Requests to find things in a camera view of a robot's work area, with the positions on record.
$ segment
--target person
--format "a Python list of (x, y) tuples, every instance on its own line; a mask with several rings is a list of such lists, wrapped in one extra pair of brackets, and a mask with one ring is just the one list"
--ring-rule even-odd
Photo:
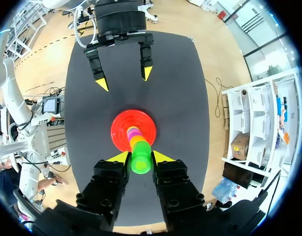
[[(13, 195), (13, 190), (19, 188), (20, 172), (17, 173), (11, 165), (11, 161), (8, 159), (4, 163), (0, 163), (0, 192), (3, 194), (9, 207), (12, 207), (17, 203), (16, 198)], [(40, 192), (50, 185), (54, 184), (67, 185), (68, 182), (60, 176), (53, 174), (52, 178), (43, 179), (38, 182), (37, 191)]]

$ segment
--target shelving unit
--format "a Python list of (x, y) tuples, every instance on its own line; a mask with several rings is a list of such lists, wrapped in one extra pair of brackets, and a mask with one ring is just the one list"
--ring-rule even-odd
[[(302, 99), (298, 98), (298, 95), (302, 94), (299, 91), (301, 90), (299, 74), (299, 69), (293, 68), (222, 92), (228, 97), (230, 116), (229, 148), (227, 157), (222, 158), (223, 161), (267, 177), (274, 175), (280, 170), (285, 161), (287, 163), (292, 162), (295, 153), (297, 153), (297, 142), (301, 133), (300, 128), (302, 128)], [(278, 115), (275, 85), (278, 97), (282, 101), (283, 97), (286, 97), (287, 101), (288, 120), (284, 123), (284, 129), (290, 136), (288, 145), (280, 140), (280, 144), (276, 146), (280, 116)], [(238, 110), (236, 99), (238, 92), (241, 93), (243, 90), (247, 91), (244, 96), (246, 97), (245, 99), (248, 98), (248, 103), (245, 104), (249, 106), (250, 138), (246, 160), (242, 161), (233, 158), (231, 143), (240, 133), (237, 130), (237, 122), (241, 121), (234, 118), (234, 115), (243, 111), (243, 109)], [(266, 130), (268, 134), (261, 137), (260, 134)], [(264, 155), (259, 155), (253, 151), (253, 147), (256, 148), (256, 143), (258, 147), (265, 148), (265, 151), (260, 152), (264, 153)]]
[[(33, 42), (38, 31), (47, 25), (43, 15), (45, 15), (48, 10), (49, 9), (45, 8), (41, 3), (25, 2), (19, 5), (17, 14), (14, 16), (11, 24), (6, 47), (6, 51), (9, 51), (7, 55), (15, 55), (15, 59), (17, 59), (23, 58), (31, 52), (30, 44)], [(33, 23), (38, 19), (41, 20), (41, 24), (35, 27)], [(20, 39), (20, 35), (28, 28), (33, 29), (33, 34), (28, 38)]]

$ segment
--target red cup base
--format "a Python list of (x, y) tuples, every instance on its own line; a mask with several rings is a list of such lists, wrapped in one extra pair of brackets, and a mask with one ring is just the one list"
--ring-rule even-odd
[(124, 111), (114, 119), (111, 126), (111, 138), (120, 151), (131, 151), (127, 138), (127, 129), (136, 126), (152, 146), (156, 137), (156, 127), (151, 117), (139, 110)]

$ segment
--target wooden floor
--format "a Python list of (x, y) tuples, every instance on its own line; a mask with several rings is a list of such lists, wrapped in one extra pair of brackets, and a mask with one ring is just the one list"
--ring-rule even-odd
[[(224, 86), (238, 86), (250, 82), (248, 69), (239, 47), (216, 14), (205, 12), (187, 0), (154, 0), (154, 8), (149, 12), (158, 15), (159, 21), (155, 25), (147, 22), (148, 30), (175, 33), (194, 39), (205, 79), (214, 84), (217, 90), (220, 86), (216, 83), (216, 77), (222, 80)], [(73, 19), (62, 16), (61, 12), (45, 18), (48, 24), (38, 34), (32, 52), (15, 63), (17, 82), (25, 95), (37, 95), (44, 93), (49, 87), (65, 86), (70, 54), (75, 42), (74, 37), (71, 36), (74, 32), (68, 30), (67, 25)], [(92, 34), (92, 31), (85, 32), (85, 35), (88, 34)], [(207, 203), (213, 201), (212, 191), (222, 178), (224, 163), (221, 157), (224, 153), (226, 135), (223, 128), (221, 101), (219, 103), (221, 116), (216, 118), (214, 115), (217, 105), (216, 92), (207, 82), (206, 87), (209, 99), (210, 150), (202, 192)], [(59, 174), (68, 180), (69, 185), (51, 186), (46, 189), (45, 207), (55, 207), (56, 199), (75, 206), (78, 187), (72, 170)], [(165, 224), (115, 227), (114, 231), (133, 234), (146, 229), (156, 232), (165, 229)]]

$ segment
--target black tabletop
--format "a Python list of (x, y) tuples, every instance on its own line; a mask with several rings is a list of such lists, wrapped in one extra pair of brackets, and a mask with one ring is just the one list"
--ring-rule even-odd
[[(120, 153), (110, 127), (127, 109), (147, 112), (155, 122), (153, 150), (188, 166), (188, 175), (202, 190), (209, 153), (209, 110), (204, 75), (190, 38), (153, 32), (153, 69), (141, 78), (138, 43), (99, 50), (109, 85), (106, 92), (94, 82), (89, 61), (76, 43), (65, 88), (65, 128), (70, 162), (80, 191), (100, 159)], [(91, 36), (81, 39), (90, 42)], [(116, 226), (162, 222), (159, 198), (151, 173), (130, 174)]]

